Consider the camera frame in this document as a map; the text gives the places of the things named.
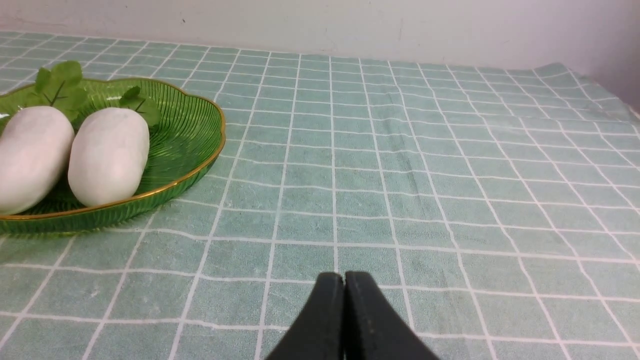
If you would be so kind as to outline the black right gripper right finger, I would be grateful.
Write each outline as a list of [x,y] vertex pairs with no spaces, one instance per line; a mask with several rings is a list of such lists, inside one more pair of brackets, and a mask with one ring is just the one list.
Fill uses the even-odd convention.
[[345,274],[343,347],[347,360],[437,360],[388,302],[373,276]]

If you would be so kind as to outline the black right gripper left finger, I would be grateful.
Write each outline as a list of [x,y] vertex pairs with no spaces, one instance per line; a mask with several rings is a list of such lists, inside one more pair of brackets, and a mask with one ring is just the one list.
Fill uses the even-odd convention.
[[295,321],[268,360],[342,360],[345,283],[334,272],[318,274]]

